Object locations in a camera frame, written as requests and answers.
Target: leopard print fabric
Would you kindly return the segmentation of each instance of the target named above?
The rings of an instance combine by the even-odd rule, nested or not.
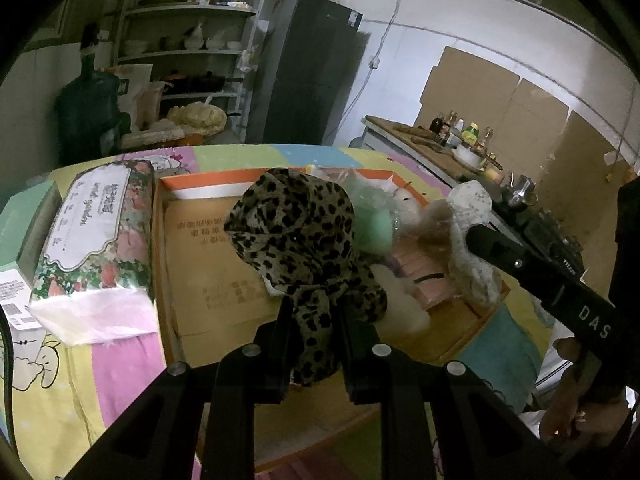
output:
[[[261,176],[225,223],[238,256],[292,299],[304,342],[294,383],[311,386],[337,370],[329,309],[338,298],[350,296],[368,322],[386,312],[385,291],[353,251],[352,227],[340,186],[284,169]]]

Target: human hand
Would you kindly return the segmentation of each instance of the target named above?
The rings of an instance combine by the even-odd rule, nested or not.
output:
[[[580,343],[571,337],[554,342],[558,355],[575,363],[580,355]],[[554,399],[540,422],[540,439],[548,442],[555,437],[569,437],[572,428],[581,433],[590,433],[591,445],[605,447],[610,444],[628,415],[625,389],[608,403],[585,402],[580,404],[584,395],[575,379],[575,365],[564,374]]]

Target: metal shelf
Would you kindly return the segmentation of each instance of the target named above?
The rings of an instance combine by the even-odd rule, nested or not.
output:
[[[159,14],[159,13],[168,12],[171,10],[173,11],[188,10],[190,12],[196,12],[198,10],[200,11],[218,10],[221,12],[238,12],[239,14],[247,14],[247,15],[256,14],[256,11],[253,9],[238,9],[237,7],[229,7],[224,5],[200,6],[196,4],[182,4],[182,5],[164,5],[164,6],[157,6],[157,7],[137,7],[135,9],[128,10],[126,12],[126,15],[133,16],[137,14]]]
[[[159,52],[145,52],[139,56],[121,56],[118,58],[118,63],[132,61],[134,59],[146,59],[147,57],[161,57],[161,56],[181,56],[183,54],[207,54],[209,56],[217,54],[226,54],[228,56],[240,56],[242,50],[161,50]]]
[[[188,94],[169,94],[163,95],[162,101],[169,101],[173,99],[206,99],[211,95],[212,92],[190,92]],[[239,93],[234,91],[222,91],[222,92],[213,92],[213,98],[216,99],[218,97],[238,97]]]

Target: refrigerator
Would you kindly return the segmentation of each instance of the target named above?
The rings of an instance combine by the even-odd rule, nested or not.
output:
[[[247,143],[322,143],[361,20],[329,0],[281,2],[256,75]]]

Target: silver bolt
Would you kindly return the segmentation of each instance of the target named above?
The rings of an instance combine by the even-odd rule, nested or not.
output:
[[[168,365],[168,367],[166,368],[166,371],[169,375],[172,375],[174,377],[178,375],[182,375],[187,371],[187,363],[182,361],[176,361]]]
[[[262,349],[255,343],[250,343],[242,347],[242,353],[247,357],[256,357],[260,355]]]
[[[386,357],[391,355],[391,346],[385,345],[384,343],[378,343],[377,345],[373,345],[371,347],[371,351],[373,355],[377,355],[378,357]]]
[[[466,372],[466,366],[460,361],[452,361],[447,364],[447,372],[451,375],[464,375]]]

